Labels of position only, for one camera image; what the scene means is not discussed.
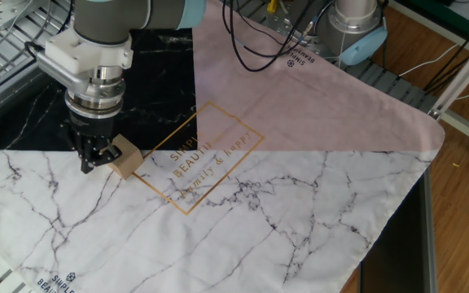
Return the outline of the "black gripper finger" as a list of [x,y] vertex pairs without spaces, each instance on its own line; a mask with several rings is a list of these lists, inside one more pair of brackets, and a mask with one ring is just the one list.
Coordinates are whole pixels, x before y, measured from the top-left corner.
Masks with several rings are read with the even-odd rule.
[[91,140],[81,140],[78,143],[78,154],[81,158],[81,171],[84,174],[90,173],[94,169],[94,145]]
[[94,160],[95,166],[109,164],[118,159],[122,155],[122,151],[112,144],[98,151],[97,158]]

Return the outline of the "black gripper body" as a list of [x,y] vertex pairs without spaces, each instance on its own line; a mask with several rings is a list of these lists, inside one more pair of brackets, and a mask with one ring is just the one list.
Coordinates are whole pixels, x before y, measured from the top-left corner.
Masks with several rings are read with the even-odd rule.
[[113,118],[94,119],[81,116],[75,112],[68,115],[68,140],[72,148],[78,153],[78,143],[81,140],[91,140],[97,158],[98,151],[112,144]]

